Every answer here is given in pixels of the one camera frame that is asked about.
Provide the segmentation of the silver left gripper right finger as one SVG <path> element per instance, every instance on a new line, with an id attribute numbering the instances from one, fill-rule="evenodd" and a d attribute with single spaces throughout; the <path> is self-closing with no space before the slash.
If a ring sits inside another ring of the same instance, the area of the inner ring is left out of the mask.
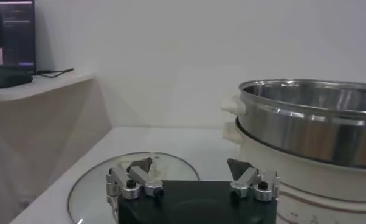
<path id="1" fill-rule="evenodd" d="M 230 183 L 232 202 L 240 202 L 253 193 L 254 199 L 261 202 L 278 200 L 280 194 L 280 177 L 276 171 L 263 172 L 251 163 L 237 159 L 227 159 L 233 176 Z"/>

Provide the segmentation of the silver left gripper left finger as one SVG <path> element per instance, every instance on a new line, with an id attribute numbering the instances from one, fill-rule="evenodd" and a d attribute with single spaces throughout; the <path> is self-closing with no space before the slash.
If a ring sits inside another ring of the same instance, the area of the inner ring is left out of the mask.
<path id="1" fill-rule="evenodd" d="M 128 167 L 117 164 L 106 174 L 106 195 L 109 200 L 123 197 L 125 200 L 136 200 L 141 190 L 152 198 L 164 196 L 164 185 L 161 180 L 152 178 L 149 174 L 153 159 L 133 161 Z"/>

